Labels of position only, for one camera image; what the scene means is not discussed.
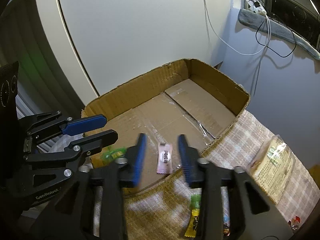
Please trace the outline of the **green candy packet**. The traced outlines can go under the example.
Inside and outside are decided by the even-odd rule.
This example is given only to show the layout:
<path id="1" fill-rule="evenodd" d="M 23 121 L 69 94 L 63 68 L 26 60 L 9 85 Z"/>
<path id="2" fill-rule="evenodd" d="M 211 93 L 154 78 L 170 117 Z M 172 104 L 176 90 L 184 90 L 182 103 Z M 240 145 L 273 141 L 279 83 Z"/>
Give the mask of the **green candy packet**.
<path id="1" fill-rule="evenodd" d="M 109 147 L 107 151 L 101 154 L 101 159 L 102 161 L 111 162 L 114 159 L 123 157 L 126 154 L 126 151 L 127 151 L 127 148 L 125 147 L 116 148 L 116 149 L 112 149 Z"/>

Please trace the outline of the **cracker pack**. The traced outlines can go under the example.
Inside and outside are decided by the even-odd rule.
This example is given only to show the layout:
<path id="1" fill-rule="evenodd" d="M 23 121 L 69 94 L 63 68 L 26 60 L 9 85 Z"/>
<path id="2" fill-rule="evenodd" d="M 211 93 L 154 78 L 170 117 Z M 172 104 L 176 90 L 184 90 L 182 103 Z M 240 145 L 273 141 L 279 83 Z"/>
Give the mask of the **cracker pack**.
<path id="1" fill-rule="evenodd" d="M 279 135 L 263 142 L 247 166 L 249 175 L 278 204 L 291 179 L 296 160 L 289 146 Z"/>

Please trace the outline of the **small green candy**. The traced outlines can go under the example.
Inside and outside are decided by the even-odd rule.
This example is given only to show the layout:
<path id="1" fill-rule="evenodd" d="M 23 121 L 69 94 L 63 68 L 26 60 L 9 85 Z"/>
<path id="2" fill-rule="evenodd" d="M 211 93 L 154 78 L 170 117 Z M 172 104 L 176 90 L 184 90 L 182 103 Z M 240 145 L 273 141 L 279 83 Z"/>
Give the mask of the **small green candy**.
<path id="1" fill-rule="evenodd" d="M 192 194 L 190 197 L 190 208 L 199 210 L 201 206 L 201 194 Z"/>

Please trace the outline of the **yellow candy packet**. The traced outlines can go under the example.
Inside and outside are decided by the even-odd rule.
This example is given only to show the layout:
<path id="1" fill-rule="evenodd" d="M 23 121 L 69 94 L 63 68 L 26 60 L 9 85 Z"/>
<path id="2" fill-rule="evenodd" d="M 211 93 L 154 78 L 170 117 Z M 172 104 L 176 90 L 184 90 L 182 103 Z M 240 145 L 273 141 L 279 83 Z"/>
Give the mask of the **yellow candy packet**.
<path id="1" fill-rule="evenodd" d="M 199 209 L 192 209 L 189 223 L 188 223 L 187 229 L 184 233 L 185 237 L 188 237 L 188 238 L 195 238 L 196 237 L 197 226 L 198 226 L 198 222 L 199 222 L 199 214 L 200 214 Z"/>

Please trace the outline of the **pink candy packet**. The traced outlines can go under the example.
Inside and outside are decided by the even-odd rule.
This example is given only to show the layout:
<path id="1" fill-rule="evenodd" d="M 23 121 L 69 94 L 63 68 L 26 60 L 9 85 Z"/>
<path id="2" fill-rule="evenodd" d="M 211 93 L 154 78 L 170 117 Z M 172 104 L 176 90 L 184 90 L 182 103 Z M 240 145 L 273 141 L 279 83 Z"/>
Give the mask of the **pink candy packet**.
<path id="1" fill-rule="evenodd" d="M 160 143 L 158 145 L 157 174 L 171 174 L 172 171 L 172 145 Z"/>

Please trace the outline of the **large Snickers bar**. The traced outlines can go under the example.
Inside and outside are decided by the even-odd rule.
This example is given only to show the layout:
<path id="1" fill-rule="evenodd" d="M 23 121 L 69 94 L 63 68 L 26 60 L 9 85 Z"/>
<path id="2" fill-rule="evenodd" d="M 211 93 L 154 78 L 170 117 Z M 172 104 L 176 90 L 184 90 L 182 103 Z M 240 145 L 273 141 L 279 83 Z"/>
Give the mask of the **large Snickers bar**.
<path id="1" fill-rule="evenodd" d="M 223 236 L 228 237 L 230 235 L 230 219 L 228 215 L 223 215 Z"/>

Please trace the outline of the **red clear snack bag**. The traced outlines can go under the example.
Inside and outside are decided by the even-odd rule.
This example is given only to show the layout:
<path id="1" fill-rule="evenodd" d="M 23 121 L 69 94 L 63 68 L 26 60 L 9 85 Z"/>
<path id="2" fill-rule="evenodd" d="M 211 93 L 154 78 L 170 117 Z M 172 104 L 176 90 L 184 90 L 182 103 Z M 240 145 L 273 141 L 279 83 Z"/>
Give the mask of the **red clear snack bag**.
<path id="1" fill-rule="evenodd" d="M 295 216 L 291 220 L 288 221 L 288 225 L 293 232 L 296 232 L 300 228 L 300 217 Z"/>

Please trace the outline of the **brown cardboard box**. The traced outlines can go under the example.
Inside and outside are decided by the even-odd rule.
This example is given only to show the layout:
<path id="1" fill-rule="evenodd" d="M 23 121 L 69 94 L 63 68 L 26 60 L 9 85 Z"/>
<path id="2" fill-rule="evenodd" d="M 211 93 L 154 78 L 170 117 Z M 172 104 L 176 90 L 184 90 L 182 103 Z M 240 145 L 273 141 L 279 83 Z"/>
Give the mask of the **brown cardboard box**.
<path id="1" fill-rule="evenodd" d="M 118 133 L 115 144 L 91 157 L 95 168 L 106 154 L 128 148 L 144 133 L 147 147 L 138 185 L 126 195 L 148 190 L 166 177 L 157 173 L 160 144 L 171 146 L 173 170 L 181 166 L 178 137 L 185 135 L 199 152 L 226 133 L 250 101 L 249 94 L 227 75 L 198 59 L 181 59 L 157 67 L 92 100 L 82 117 L 103 114 L 104 130 Z"/>

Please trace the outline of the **white power strip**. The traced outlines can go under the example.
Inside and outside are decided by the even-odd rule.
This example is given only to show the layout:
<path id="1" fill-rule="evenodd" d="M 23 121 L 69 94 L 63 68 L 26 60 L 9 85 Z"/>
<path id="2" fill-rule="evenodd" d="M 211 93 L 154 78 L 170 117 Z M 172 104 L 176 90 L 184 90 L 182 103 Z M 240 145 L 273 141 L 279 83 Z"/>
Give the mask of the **white power strip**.
<path id="1" fill-rule="evenodd" d="M 246 10 L 249 10 L 253 13 L 263 16 L 267 15 L 267 11 L 258 0 L 244 0 L 244 6 Z"/>

